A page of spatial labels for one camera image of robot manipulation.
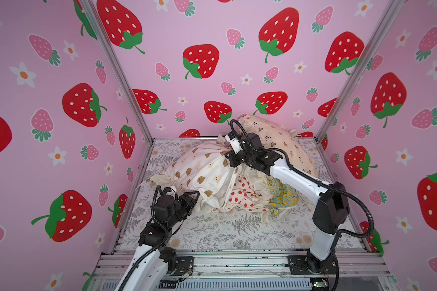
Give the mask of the red strawberry print pillow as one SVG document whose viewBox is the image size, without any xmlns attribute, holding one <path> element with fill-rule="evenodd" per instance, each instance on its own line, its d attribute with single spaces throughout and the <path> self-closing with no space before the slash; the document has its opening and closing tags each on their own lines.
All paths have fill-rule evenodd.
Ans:
<svg viewBox="0 0 437 291">
<path fill-rule="evenodd" d="M 243 167 L 231 181 L 222 212 L 235 208 L 250 213 L 268 212 L 268 205 L 273 198 L 269 189 L 268 176 L 249 167 Z"/>
</svg>

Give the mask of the cream bear print pillow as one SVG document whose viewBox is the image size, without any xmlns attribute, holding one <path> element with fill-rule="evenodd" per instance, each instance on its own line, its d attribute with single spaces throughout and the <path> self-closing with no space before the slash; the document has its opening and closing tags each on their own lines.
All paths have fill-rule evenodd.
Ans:
<svg viewBox="0 0 437 291">
<path fill-rule="evenodd" d="M 153 175 L 150 181 L 162 188 L 171 187 L 178 194 L 198 191 L 199 209 L 221 212 L 231 181 L 243 168 L 229 165 L 225 154 L 230 150 L 231 146 L 224 137 L 205 141 L 188 150 L 161 174 Z"/>
</svg>

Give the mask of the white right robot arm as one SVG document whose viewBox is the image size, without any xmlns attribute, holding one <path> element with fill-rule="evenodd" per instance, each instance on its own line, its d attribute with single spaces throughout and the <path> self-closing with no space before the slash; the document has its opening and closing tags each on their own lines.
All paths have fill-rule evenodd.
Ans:
<svg viewBox="0 0 437 291">
<path fill-rule="evenodd" d="M 225 154 L 231 166 L 246 164 L 269 177 L 279 179 L 316 206 L 312 218 L 316 231 L 307 252 L 305 267 L 314 274 L 320 274 L 330 263 L 340 235 L 338 230 L 349 214 L 347 198 L 342 196 L 344 186 L 321 181 L 295 168 L 285 151 L 263 148 L 255 134 L 239 135 L 231 132 L 225 139 L 232 148 Z"/>
</svg>

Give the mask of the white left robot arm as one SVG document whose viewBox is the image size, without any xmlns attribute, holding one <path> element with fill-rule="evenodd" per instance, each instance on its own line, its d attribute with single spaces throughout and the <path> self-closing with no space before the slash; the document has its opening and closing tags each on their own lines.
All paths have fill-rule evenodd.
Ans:
<svg viewBox="0 0 437 291">
<path fill-rule="evenodd" d="M 171 187 L 157 186 L 151 204 L 151 219 L 140 234 L 138 247 L 122 276 L 117 291 L 153 291 L 163 277 L 175 271 L 176 250 L 167 244 L 176 224 L 193 212 L 200 192 L 178 195 Z"/>
</svg>

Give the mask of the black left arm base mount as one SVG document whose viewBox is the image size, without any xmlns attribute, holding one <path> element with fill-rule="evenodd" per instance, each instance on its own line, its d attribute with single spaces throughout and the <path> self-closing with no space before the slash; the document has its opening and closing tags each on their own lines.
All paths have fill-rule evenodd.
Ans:
<svg viewBox="0 0 437 291">
<path fill-rule="evenodd" d="M 160 255 L 160 259 L 168 265 L 167 276 L 180 276 L 185 278 L 193 274 L 194 257 L 178 256 L 173 248 L 166 247 Z"/>
</svg>

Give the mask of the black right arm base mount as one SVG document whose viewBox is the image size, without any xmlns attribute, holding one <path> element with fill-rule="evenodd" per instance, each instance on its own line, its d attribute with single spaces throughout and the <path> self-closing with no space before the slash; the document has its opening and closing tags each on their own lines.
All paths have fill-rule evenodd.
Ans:
<svg viewBox="0 0 437 291">
<path fill-rule="evenodd" d="M 339 268 L 333 254 L 321 261 L 310 251 L 305 255 L 291 255 L 287 257 L 286 267 L 292 275 L 336 275 Z"/>
</svg>

